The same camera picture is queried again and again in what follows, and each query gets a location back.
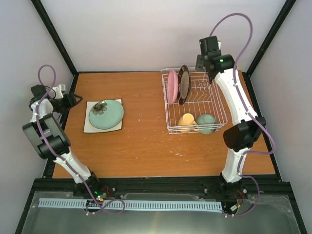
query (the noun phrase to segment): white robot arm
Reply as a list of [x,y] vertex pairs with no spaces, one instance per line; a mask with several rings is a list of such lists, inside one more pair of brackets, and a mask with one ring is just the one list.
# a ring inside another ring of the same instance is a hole
[[[246,113],[245,108],[242,104],[240,97],[238,96],[238,92],[236,90],[236,86],[240,90],[242,97],[244,99],[245,104],[248,107],[249,113],[253,117],[257,117],[257,113],[253,110],[252,106],[250,105],[246,94],[243,90],[243,87],[240,83],[240,80],[237,79],[236,84],[234,85],[233,81],[233,68],[227,69],[224,73],[218,73],[215,77],[215,81],[217,85],[220,87],[226,102],[230,108],[231,116],[232,116],[232,124],[237,125],[240,124],[242,121],[251,121],[252,119]],[[222,176],[228,183],[234,183],[241,179],[239,174],[237,173],[238,162],[241,157],[243,157],[242,162],[240,164],[239,172],[243,168],[245,162],[245,155],[244,152],[250,150],[250,148],[243,148],[238,152],[235,152],[233,149],[228,149],[228,155],[225,163],[225,167],[222,171]]]
[[[63,84],[53,87],[52,89],[54,90],[55,96],[53,98],[47,96],[39,105],[39,99],[45,94],[46,89],[43,85],[37,85],[31,88],[34,94],[34,98],[30,102],[30,109],[33,110],[33,116],[30,122],[23,126],[23,131],[41,158],[49,158],[61,165],[73,177],[75,183],[80,185],[78,187],[83,188],[83,179],[88,186],[94,188],[95,191],[97,189],[97,184],[99,184],[98,178],[73,154],[67,135],[60,128],[52,115],[53,112],[62,113],[65,110],[69,110],[77,105],[82,98],[73,93],[63,94],[65,91],[65,85]],[[43,140],[43,136],[36,122],[36,116],[39,116],[39,122],[44,137],[58,154],[58,157],[55,157],[55,155],[51,153]]]
[[252,119],[265,126],[263,117],[258,117],[250,105],[239,79],[234,73],[234,59],[231,55],[221,55],[220,43],[216,36],[199,40],[201,55],[197,56],[196,70],[208,73],[210,82],[214,79],[220,87],[230,108],[233,127],[224,132],[223,138],[228,146],[228,155],[222,177],[226,183],[241,179],[246,152],[258,140],[261,129]]

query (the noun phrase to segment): black metal frame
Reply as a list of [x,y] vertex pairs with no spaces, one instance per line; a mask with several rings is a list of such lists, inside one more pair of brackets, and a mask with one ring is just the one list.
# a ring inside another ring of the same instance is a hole
[[[36,8],[38,14],[40,15],[44,25],[46,26],[48,32],[50,33],[53,41],[55,42],[57,48],[59,49],[65,63],[73,74],[73,83],[70,88],[70,92],[74,92],[78,77],[80,73],[89,72],[78,72],[72,63],[57,31],[55,30],[47,12],[44,9],[40,0],[31,0],[34,7]],[[291,8],[295,4],[296,0],[286,0],[284,6],[282,7],[280,13],[278,14],[275,22],[273,23],[270,31],[268,32],[266,38],[264,39],[262,45],[260,46],[256,56],[254,57],[250,67],[247,72],[243,72],[243,77],[251,97],[252,104],[255,111],[259,116],[261,115],[259,105],[254,93],[253,85],[251,83],[251,76],[255,71],[257,65],[260,63],[263,55],[271,44],[274,36],[278,32]],[[65,129],[66,121],[68,117],[68,112],[63,114],[61,118],[62,129]],[[268,150],[272,149],[270,141],[267,136],[264,136]],[[270,155],[271,160],[275,169],[275,175],[254,175],[255,179],[259,183],[261,191],[264,194],[269,195],[288,195],[293,212],[295,214],[299,229],[301,233],[307,233],[297,202],[293,195],[293,190],[289,182],[282,182],[281,175],[275,160],[274,154]],[[75,189],[75,183],[73,179],[52,179],[55,163],[51,160],[47,161],[43,177],[40,179],[35,179],[32,186],[31,192],[25,204],[25,209],[22,213],[19,225],[16,230],[16,234],[20,234],[26,220],[28,210],[34,195],[34,192],[38,191],[72,191],[77,193]],[[112,178],[103,179],[100,178],[101,184],[108,185],[110,188],[110,193],[114,197],[120,197],[120,195],[125,195],[126,193],[169,193],[169,194],[192,194],[203,198],[213,198],[221,202],[231,202],[234,200],[233,197],[222,197],[220,194],[216,194],[213,188],[218,186],[220,177],[219,176],[205,176],[205,177],[176,177],[176,178]],[[249,194],[256,194],[256,186],[249,179],[241,179],[241,186],[245,188]],[[76,194],[84,197],[89,197],[88,194]]]

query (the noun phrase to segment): dish rack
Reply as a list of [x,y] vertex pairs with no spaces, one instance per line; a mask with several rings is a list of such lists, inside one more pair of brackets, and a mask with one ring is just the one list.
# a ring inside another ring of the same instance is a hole
[[[171,70],[178,74],[180,68],[165,68],[161,70],[162,87],[164,91],[166,122],[169,134],[180,134],[181,130],[190,130],[189,133],[198,133],[199,130],[210,129],[212,132],[227,124],[228,119],[219,94],[219,87],[213,80],[209,84],[209,78],[205,72],[197,72],[194,67],[190,67],[191,90],[186,102],[180,105],[178,99],[172,105],[167,101],[168,75]],[[180,118],[190,113],[195,120],[202,114],[210,114],[215,117],[216,123],[200,124],[192,126],[178,126]]]

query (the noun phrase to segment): orange wooden tabletop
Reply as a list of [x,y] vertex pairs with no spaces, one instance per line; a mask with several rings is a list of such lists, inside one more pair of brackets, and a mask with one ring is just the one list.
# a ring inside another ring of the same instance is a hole
[[[249,98],[245,83],[243,88]],[[221,99],[228,123],[211,135],[168,134],[161,72],[80,74],[75,93],[83,101],[70,110],[65,132],[76,157],[98,177],[212,176],[222,172],[227,156],[223,132],[232,126],[226,101]],[[83,133],[87,101],[122,99],[122,129]],[[267,151],[263,136],[253,150]],[[244,174],[274,174],[269,156],[250,154]],[[53,178],[70,177],[58,164]]]

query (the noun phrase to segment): yellow cup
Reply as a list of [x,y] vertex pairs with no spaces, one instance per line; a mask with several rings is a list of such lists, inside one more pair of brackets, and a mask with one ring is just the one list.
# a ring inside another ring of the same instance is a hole
[[184,114],[181,119],[179,120],[178,126],[185,126],[182,130],[179,130],[182,133],[189,133],[191,130],[197,131],[198,129],[192,125],[197,125],[194,120],[194,116],[190,113]]

